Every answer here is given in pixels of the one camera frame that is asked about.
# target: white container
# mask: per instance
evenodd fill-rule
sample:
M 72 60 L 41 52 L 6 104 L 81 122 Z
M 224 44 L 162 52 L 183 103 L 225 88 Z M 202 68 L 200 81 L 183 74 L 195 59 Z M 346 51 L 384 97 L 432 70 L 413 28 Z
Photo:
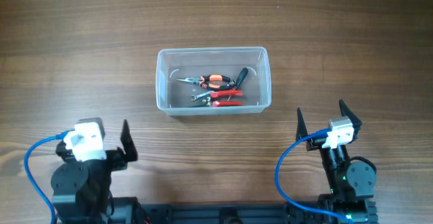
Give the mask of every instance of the white container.
M 191 96 L 207 90 L 177 80 L 210 74 L 237 79 L 245 67 L 248 75 L 238 89 L 244 95 L 231 98 L 244 106 L 190 108 L 197 103 Z M 169 116 L 259 113 L 271 104 L 271 95 L 271 71 L 264 47 L 163 49 L 158 54 L 156 104 Z

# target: red handle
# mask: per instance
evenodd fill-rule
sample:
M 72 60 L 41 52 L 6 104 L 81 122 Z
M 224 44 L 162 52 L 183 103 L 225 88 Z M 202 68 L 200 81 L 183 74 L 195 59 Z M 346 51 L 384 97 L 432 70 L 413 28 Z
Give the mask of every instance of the red handle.
M 210 92 L 210 97 L 212 99 L 216 99 L 220 96 L 242 96 L 243 93 L 242 91 L 237 91 L 237 90 L 228 90 L 228 91 L 215 91 L 215 92 Z
M 215 101 L 212 102 L 212 107 L 221 107 L 221 106 L 243 106 L 242 102 L 235 102 L 235 101 Z

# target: wire cutter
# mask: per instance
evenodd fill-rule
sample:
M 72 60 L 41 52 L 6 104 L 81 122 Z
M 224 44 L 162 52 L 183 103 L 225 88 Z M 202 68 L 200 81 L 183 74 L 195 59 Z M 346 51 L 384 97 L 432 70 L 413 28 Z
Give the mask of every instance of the wire cutter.
M 207 76 L 201 76 L 200 78 L 185 78 L 177 79 L 178 81 L 190 83 L 192 85 L 199 85 L 205 89 L 210 89 L 213 91 L 222 91 L 232 89 L 236 82 L 232 81 L 228 76 L 223 76 L 219 74 L 211 74 Z M 214 85 L 209 83 L 210 81 L 224 81 L 227 82 L 226 85 Z
M 209 106 L 209 107 L 221 107 L 221 106 L 243 106 L 242 102 L 235 102 L 235 101 L 218 101 L 217 99 L 222 96 L 242 96 L 242 91 L 235 91 L 235 90 L 228 90 L 228 91 L 211 91 L 209 93 L 209 96 L 206 98 L 203 98 L 198 104 L 191 106 L 193 108 L 195 107 L 202 107 L 202 106 Z

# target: wood grain tabletop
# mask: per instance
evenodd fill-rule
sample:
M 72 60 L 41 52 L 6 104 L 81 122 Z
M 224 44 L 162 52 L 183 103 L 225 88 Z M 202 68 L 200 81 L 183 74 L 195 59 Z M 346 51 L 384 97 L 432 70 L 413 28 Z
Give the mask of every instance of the wood grain tabletop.
M 272 104 L 260 114 L 169 117 L 155 71 L 164 48 L 263 46 Z M 433 223 L 433 0 L 0 0 L 0 223 L 48 223 L 26 178 L 36 141 L 101 117 L 106 148 L 128 119 L 139 161 L 112 176 L 142 204 L 283 203 L 273 182 L 294 142 L 344 99 L 363 121 L 348 146 L 378 168 L 380 223 Z M 30 168 L 51 197 L 55 143 Z M 329 193 L 318 152 L 281 169 L 295 200 Z

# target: screwdriver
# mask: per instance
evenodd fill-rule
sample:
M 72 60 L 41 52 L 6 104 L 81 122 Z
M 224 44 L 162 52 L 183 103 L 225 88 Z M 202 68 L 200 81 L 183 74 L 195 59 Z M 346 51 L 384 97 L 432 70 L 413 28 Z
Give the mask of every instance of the screwdriver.
M 247 74 L 248 74 L 248 68 L 243 68 L 236 79 L 236 84 L 235 86 L 233 86 L 233 89 L 236 90 L 237 88 L 239 88 L 239 86 L 241 86 L 241 83 L 242 81 L 244 81 Z

